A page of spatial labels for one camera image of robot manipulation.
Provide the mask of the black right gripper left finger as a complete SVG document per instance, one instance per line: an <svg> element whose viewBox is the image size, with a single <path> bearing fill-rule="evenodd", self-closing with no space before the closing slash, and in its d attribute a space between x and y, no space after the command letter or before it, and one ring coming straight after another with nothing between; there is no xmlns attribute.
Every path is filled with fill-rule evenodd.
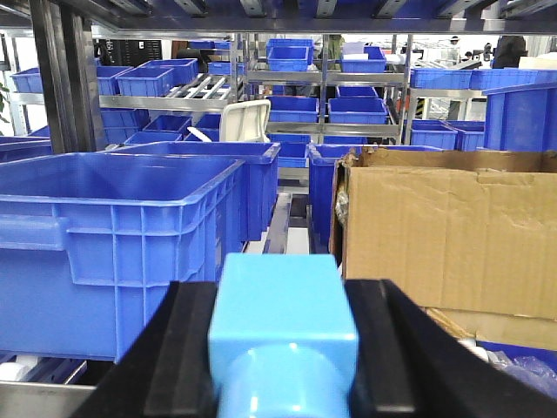
<svg viewBox="0 0 557 418"><path fill-rule="evenodd" d="M144 331L74 417L214 417L208 331L217 287L172 282Z"/></svg>

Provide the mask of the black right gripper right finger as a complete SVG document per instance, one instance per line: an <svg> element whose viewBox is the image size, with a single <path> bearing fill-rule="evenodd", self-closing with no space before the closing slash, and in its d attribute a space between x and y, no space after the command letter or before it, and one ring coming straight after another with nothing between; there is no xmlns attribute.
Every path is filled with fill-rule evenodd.
<svg viewBox="0 0 557 418"><path fill-rule="evenodd" d="M344 284L359 331L353 417L554 417L556 401L463 347L390 280Z"/></svg>

